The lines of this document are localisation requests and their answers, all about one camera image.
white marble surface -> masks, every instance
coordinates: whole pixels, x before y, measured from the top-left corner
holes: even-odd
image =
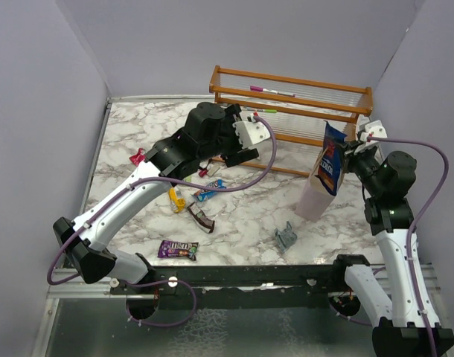
[[[114,103],[87,206],[95,205],[134,170],[129,157],[139,147],[149,149],[160,138],[174,133],[184,125],[186,115],[196,104],[193,101]],[[281,143],[275,164],[301,165],[303,170],[309,170],[316,153],[317,149],[308,153]],[[268,152],[263,151],[261,155],[262,161],[268,160]],[[289,157],[293,163],[286,162]],[[234,187],[258,174],[258,170],[245,167],[222,168],[214,178],[193,175],[193,182],[206,184],[216,178],[223,179],[227,187]],[[322,264],[332,263],[337,254],[364,254],[371,263],[381,263],[383,258],[362,212],[359,181],[346,175],[339,195],[322,218],[309,222],[293,213],[305,180],[270,173],[248,190],[216,195],[202,206],[216,221],[212,234],[202,231],[186,210],[173,213],[167,194],[162,195],[129,221],[110,246],[142,253],[155,265]],[[188,199],[196,191],[189,187],[181,190]],[[298,241],[281,254],[274,230],[283,229],[287,220],[298,234]],[[199,242],[197,261],[157,258],[163,239]]]

purple candy package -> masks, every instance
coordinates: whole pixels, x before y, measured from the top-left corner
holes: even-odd
[[[159,246],[158,258],[179,258],[187,257],[196,261],[196,252],[199,243],[182,243],[171,240],[163,240]]]

white bracket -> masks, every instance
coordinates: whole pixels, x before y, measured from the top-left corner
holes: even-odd
[[[371,267],[363,264],[348,266],[345,283],[356,293],[373,327],[381,317],[392,319],[392,302],[374,277]]]
[[[268,129],[260,122],[236,121],[232,124],[242,148],[247,149],[270,138]]]
[[[394,229],[392,233],[381,231],[375,236],[384,257],[391,284],[392,323],[395,327],[407,327],[408,323],[414,323],[416,327],[425,327],[422,315],[419,314],[418,301],[415,298],[409,261],[406,259],[406,236],[407,229]],[[418,239],[415,233],[412,234],[412,258],[414,258],[415,275],[418,280],[421,299],[426,307],[429,322],[434,326],[435,323],[440,321],[432,307],[423,280],[418,258]]]
[[[375,120],[359,127],[358,139],[363,142],[363,144],[359,145],[356,150],[354,150],[355,154],[379,145],[379,141],[368,141],[368,137],[370,136],[375,136],[376,138],[388,137],[381,120]]]

blue object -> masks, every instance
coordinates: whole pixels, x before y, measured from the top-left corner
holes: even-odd
[[[275,239],[282,253],[288,250],[289,247],[295,244],[298,239],[297,235],[293,233],[292,225],[287,221],[287,227],[282,231],[275,229]]]

gray wall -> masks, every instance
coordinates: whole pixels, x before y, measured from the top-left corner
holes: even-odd
[[[423,261],[432,261],[454,323],[454,0],[427,0],[374,93],[374,118],[388,135],[434,143],[450,174],[418,229]],[[417,209],[437,184],[443,164],[432,150],[393,145],[418,160],[409,194]]]
[[[54,1],[0,1],[0,357],[30,354],[107,95]]]
[[[57,0],[114,95],[207,94],[214,66],[376,86],[423,0]]]

